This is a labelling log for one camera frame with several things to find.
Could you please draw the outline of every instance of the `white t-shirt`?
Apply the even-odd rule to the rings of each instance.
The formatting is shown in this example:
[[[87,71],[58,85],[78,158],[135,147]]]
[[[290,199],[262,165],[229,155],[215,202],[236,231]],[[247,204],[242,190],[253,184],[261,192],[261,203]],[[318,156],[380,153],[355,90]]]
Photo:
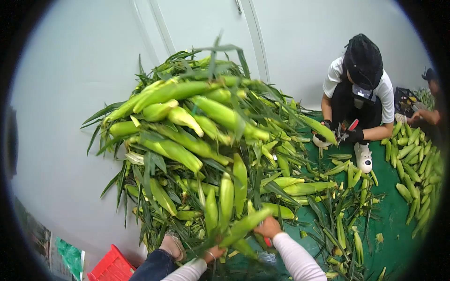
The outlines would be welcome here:
[[[340,57],[334,60],[328,68],[328,75],[325,78],[323,85],[324,93],[327,97],[331,98],[334,93],[334,89],[341,82],[341,74],[343,73],[342,62],[344,57]],[[383,69],[383,75],[381,76],[380,84],[375,88],[373,93],[380,99],[382,105],[381,122],[384,124],[394,121],[394,90],[392,88],[391,80],[387,76],[386,71]]]

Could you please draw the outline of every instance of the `woman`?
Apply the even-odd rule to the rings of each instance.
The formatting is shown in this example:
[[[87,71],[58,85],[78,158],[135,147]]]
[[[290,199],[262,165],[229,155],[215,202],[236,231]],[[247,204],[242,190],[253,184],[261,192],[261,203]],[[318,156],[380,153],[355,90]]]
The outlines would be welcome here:
[[[446,101],[436,73],[429,68],[426,75],[422,75],[422,77],[428,81],[430,93],[435,99],[433,110],[429,111],[426,109],[423,103],[416,103],[419,109],[411,116],[411,118],[407,118],[406,116],[397,113],[396,120],[397,122],[406,121],[413,128],[420,127],[435,145],[441,146],[444,143],[442,135],[446,129],[446,125],[443,121],[445,120]]]
[[[282,232],[278,221],[272,216],[267,217],[254,231],[272,240],[294,281],[327,280],[313,257],[287,233]],[[197,281],[206,271],[207,263],[215,261],[224,251],[215,246],[206,251],[201,259],[193,259],[175,270],[173,260],[183,260],[186,252],[180,240],[168,232],[162,240],[161,247],[148,255],[147,260],[138,267],[130,281]]]
[[[336,132],[344,120],[358,119],[357,127],[346,131],[345,142],[355,143],[358,168],[370,172],[369,142],[389,138],[394,122],[394,92],[378,47],[364,34],[351,38],[344,56],[331,63],[323,90],[322,124]],[[320,143],[325,141],[320,135],[313,140],[329,145]]]

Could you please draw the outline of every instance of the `hand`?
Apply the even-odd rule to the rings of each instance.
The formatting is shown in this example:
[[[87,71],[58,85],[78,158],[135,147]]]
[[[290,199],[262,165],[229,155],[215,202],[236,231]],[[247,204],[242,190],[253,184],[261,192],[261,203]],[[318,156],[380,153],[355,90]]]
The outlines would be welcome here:
[[[418,111],[414,112],[414,114],[411,116],[411,119],[415,120],[415,119],[419,119],[420,117],[421,117],[420,110],[418,110]]]
[[[205,260],[206,263],[210,263],[212,261],[214,261],[215,259],[220,258],[225,252],[225,249],[221,249],[219,248],[218,245],[209,248],[207,250],[207,252],[205,252],[205,254],[203,255],[203,259]]]
[[[345,139],[346,142],[358,143],[364,140],[364,132],[361,128],[356,127],[351,131],[347,129],[345,132],[348,134],[348,137]]]
[[[260,233],[262,236],[273,239],[275,235],[282,232],[280,224],[274,217],[268,216],[264,222],[253,230],[256,233]]]
[[[336,128],[334,127],[333,123],[332,123],[330,120],[328,120],[328,119],[327,119],[327,120],[322,120],[320,123],[321,123],[322,125],[326,126],[328,129],[330,129],[330,130],[332,130],[332,131],[335,131],[335,130],[336,130]],[[311,130],[311,132],[312,132],[313,134],[315,134],[315,136],[316,136],[320,141],[322,141],[322,142],[324,142],[324,143],[327,142],[327,139],[326,139],[323,135],[318,134],[317,132],[315,132],[315,131],[313,131],[313,130]]]

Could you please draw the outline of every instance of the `black hair net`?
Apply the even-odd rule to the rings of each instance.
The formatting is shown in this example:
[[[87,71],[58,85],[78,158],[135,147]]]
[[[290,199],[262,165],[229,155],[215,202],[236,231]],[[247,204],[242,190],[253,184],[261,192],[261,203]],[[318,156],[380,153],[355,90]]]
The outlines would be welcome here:
[[[383,75],[383,59],[378,47],[360,33],[348,41],[344,65],[351,79],[363,89],[375,89]]]

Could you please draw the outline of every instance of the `red scissors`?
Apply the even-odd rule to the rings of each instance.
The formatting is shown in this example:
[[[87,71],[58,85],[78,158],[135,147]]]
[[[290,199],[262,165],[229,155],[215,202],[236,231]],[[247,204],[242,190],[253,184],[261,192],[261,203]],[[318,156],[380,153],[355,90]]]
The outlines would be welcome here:
[[[346,138],[348,138],[348,134],[346,133],[347,130],[354,130],[356,128],[356,126],[358,125],[359,120],[355,119],[351,124],[350,127],[348,127],[347,129],[345,128],[344,123],[339,123],[339,126],[337,127],[337,133],[336,133],[336,140],[337,140],[337,145],[339,145],[339,143],[343,140],[345,140]]]

